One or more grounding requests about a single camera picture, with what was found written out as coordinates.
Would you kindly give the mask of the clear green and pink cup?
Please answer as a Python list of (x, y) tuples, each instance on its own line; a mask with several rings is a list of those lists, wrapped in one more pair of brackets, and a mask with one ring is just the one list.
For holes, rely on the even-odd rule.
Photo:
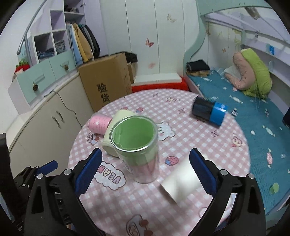
[(109, 140), (135, 182), (148, 184), (159, 175), (158, 128), (145, 116), (133, 115), (118, 121)]

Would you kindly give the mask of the white paper cup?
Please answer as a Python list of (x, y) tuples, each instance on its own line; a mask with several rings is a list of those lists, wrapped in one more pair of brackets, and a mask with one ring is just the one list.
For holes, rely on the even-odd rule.
[(169, 156), (166, 158), (165, 164), (167, 167), (174, 167), (174, 169), (161, 183), (161, 189), (176, 204), (185, 200), (190, 194), (202, 186), (188, 157), (179, 160), (175, 156)]

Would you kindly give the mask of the black and blue cup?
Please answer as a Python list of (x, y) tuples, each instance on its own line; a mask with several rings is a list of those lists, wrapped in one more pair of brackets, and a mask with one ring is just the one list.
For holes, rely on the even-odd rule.
[(219, 102), (197, 96), (192, 106), (192, 115), (221, 126), (226, 115), (228, 106)]

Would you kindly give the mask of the white and teal shelf unit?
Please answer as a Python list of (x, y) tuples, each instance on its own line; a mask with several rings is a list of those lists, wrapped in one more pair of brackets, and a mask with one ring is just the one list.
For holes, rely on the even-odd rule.
[(83, 13), (66, 12), (66, 1), (43, 1), (19, 45), (9, 96), (19, 114), (31, 111), (58, 83), (76, 70), (66, 21)]

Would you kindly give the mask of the small cardboard box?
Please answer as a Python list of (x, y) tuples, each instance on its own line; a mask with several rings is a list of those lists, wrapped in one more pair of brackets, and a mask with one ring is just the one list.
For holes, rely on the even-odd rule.
[(135, 82), (137, 66), (138, 64), (136, 62), (127, 64), (131, 84)]

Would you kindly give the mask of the teal patterned bed mattress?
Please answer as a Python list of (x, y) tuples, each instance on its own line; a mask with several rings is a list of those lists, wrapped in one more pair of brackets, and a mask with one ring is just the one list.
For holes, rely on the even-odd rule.
[(248, 143), (253, 173), (262, 194), (265, 212), (280, 207), (289, 196), (289, 128), (282, 122), (283, 114), (268, 98), (244, 95), (215, 68), (207, 77), (189, 76), (204, 97), (235, 111)]

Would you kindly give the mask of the large cardboard box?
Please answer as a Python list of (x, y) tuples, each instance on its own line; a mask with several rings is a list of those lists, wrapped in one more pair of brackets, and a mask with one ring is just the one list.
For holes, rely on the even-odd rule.
[(125, 53), (104, 56), (78, 68), (94, 112), (132, 93)]

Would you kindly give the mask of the pink and green pillow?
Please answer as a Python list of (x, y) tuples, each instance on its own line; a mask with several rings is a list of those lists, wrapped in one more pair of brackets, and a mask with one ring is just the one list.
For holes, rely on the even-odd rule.
[(239, 75), (225, 71), (225, 77), (237, 90), (250, 97), (267, 97), (272, 88), (272, 79), (267, 66), (253, 49), (234, 53), (233, 66)]

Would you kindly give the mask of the hanging clothes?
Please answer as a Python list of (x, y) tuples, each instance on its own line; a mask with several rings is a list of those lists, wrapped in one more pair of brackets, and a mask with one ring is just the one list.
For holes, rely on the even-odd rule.
[(100, 57), (100, 47), (87, 25), (66, 23), (66, 30), (76, 67)]

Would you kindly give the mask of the red storage bench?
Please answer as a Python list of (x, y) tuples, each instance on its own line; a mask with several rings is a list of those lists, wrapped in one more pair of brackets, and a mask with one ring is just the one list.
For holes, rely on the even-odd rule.
[(164, 84), (149, 84), (149, 85), (139, 85), (139, 86), (131, 86), (132, 92), (139, 92), (143, 90), (151, 90), (151, 89), (178, 89), (189, 91), (189, 87), (185, 82), (185, 79), (181, 77), (180, 83), (164, 83)]

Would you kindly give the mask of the white low cabinet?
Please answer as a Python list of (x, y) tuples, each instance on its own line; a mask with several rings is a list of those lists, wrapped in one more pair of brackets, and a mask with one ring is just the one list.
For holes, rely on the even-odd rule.
[(54, 88), (31, 111), (19, 115), (6, 131), (13, 176), (28, 166), (52, 160), (60, 174), (68, 167), (75, 138), (93, 114), (81, 77), (76, 74)]

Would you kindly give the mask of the white wardrobe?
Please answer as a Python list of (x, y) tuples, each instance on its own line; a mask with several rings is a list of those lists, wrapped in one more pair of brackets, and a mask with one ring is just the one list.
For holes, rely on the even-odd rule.
[(137, 55), (137, 75), (183, 74), (185, 52), (197, 39), (195, 1), (100, 1), (109, 54)]

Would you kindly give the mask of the folded dark clothes stack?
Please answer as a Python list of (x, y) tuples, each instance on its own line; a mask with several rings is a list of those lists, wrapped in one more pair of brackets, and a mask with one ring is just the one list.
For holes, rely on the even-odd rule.
[(186, 74), (191, 76), (206, 77), (210, 74), (210, 67), (203, 60), (187, 62), (185, 70)]

